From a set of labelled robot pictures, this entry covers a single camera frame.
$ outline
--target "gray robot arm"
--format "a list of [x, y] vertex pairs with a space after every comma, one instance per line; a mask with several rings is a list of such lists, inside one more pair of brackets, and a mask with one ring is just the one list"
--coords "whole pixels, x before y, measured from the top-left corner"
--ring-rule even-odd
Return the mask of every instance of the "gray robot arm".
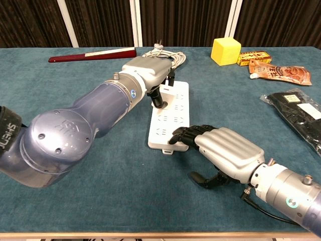
[[71, 107], [38, 115], [0, 155], [0, 170], [30, 187], [57, 182], [84, 158], [95, 138], [107, 134], [145, 93], [158, 89], [171, 66], [169, 59], [136, 57]]
[[192, 172], [191, 177], [200, 186], [210, 189], [231, 180], [248, 184], [242, 198], [254, 188], [260, 199], [321, 236], [321, 186], [311, 176], [303, 177], [273, 159], [265, 164], [261, 148], [228, 128], [208, 125], [178, 128], [169, 144], [175, 142], [196, 148], [219, 170], [211, 179]]

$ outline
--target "teal tablecloth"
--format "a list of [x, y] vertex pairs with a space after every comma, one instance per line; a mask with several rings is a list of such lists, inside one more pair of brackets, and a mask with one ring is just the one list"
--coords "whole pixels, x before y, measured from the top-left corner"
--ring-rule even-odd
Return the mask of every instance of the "teal tablecloth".
[[[70, 106], [119, 71], [129, 59], [48, 63], [51, 56], [107, 48], [0, 49], [0, 105], [24, 124], [38, 114]], [[151, 48], [139, 48], [138, 55]], [[251, 80], [248, 68], [219, 67], [210, 48], [168, 48], [186, 53], [176, 80], [190, 85], [190, 123], [229, 127], [265, 150], [265, 157], [321, 183], [321, 158], [259, 98], [299, 87], [321, 103], [321, 50], [313, 47], [266, 50], [279, 66], [305, 66], [312, 86]], [[0, 232], [304, 231], [264, 216], [240, 200], [244, 185], [205, 190], [187, 177], [216, 173], [195, 150], [164, 156], [147, 146], [151, 117], [145, 97], [63, 180], [33, 189], [0, 173]], [[253, 197], [262, 207], [280, 215]]]

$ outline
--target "black curtain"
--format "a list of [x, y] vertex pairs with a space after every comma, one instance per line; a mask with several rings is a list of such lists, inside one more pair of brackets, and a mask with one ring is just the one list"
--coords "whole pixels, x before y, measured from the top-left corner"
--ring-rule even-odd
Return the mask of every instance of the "black curtain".
[[66, 0], [79, 47], [134, 46], [129, 0]]
[[248, 47], [321, 49], [321, 1], [243, 0], [234, 38]]
[[0, 47], [72, 47], [56, 0], [0, 0]]
[[213, 46], [225, 34], [231, 0], [140, 0], [144, 46]]

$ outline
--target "snack box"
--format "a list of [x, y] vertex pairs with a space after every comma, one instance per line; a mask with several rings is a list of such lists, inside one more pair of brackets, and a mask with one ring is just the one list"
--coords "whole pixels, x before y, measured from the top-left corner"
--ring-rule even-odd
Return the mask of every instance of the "snack box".
[[240, 53], [236, 63], [240, 66], [247, 66], [250, 63], [250, 59], [255, 59], [265, 63], [270, 63], [272, 61], [272, 57], [265, 51], [254, 51]]

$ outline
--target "power outlet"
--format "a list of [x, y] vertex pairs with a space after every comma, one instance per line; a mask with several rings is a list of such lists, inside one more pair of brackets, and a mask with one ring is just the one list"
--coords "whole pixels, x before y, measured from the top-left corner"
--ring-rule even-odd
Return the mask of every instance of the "power outlet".
[[188, 146], [185, 144], [177, 142], [169, 145], [168, 141], [178, 127], [190, 126], [189, 85], [186, 82], [175, 81], [173, 87], [161, 84], [159, 90], [163, 101], [168, 104], [164, 108], [153, 107], [148, 146], [161, 149], [165, 155], [171, 155], [173, 151], [187, 151]]

